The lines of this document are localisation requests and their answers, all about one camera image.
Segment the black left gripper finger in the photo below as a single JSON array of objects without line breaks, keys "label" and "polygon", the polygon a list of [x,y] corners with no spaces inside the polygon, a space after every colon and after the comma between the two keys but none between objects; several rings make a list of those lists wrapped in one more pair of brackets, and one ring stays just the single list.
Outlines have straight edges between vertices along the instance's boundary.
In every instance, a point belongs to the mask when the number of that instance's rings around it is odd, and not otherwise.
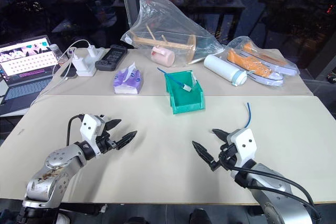
[{"label": "black left gripper finger", "polygon": [[104,130],[110,131],[114,127],[116,127],[122,120],[121,119],[113,119],[105,123]]},{"label": "black left gripper finger", "polygon": [[119,141],[116,142],[116,149],[120,150],[123,147],[125,147],[127,144],[129,144],[134,139],[136,134],[137,134],[137,131],[132,131],[124,135]]}]

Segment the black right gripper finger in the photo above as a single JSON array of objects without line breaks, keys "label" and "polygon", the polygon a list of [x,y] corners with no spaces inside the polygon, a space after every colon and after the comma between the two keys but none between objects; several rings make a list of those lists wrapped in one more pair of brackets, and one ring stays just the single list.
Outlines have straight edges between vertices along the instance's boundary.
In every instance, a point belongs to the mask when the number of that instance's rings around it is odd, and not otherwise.
[{"label": "black right gripper finger", "polygon": [[229,135],[228,132],[225,132],[221,129],[212,129],[212,132],[220,139],[222,140],[223,142],[227,142],[227,137]]},{"label": "black right gripper finger", "polygon": [[207,149],[198,142],[192,141],[192,145],[196,150],[199,157],[205,161],[209,167],[217,167],[218,162],[216,162],[213,156],[207,151]]}]

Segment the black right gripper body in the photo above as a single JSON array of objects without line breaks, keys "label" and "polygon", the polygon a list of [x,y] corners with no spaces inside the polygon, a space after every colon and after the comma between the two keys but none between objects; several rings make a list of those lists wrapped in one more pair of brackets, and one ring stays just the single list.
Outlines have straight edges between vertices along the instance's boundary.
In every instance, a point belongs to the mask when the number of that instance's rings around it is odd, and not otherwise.
[{"label": "black right gripper body", "polygon": [[217,170],[220,166],[226,170],[232,170],[237,162],[237,153],[238,150],[234,143],[222,145],[218,155],[219,160],[212,161],[210,164],[211,171]]}]

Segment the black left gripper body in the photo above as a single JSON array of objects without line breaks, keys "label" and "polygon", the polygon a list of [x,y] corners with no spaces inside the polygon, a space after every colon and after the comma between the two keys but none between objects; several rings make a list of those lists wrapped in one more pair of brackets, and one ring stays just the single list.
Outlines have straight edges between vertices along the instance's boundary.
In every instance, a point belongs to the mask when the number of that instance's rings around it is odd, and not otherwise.
[{"label": "black left gripper body", "polygon": [[101,135],[96,137],[96,145],[101,154],[117,148],[116,142],[110,140],[110,134],[107,131],[102,131]]}]

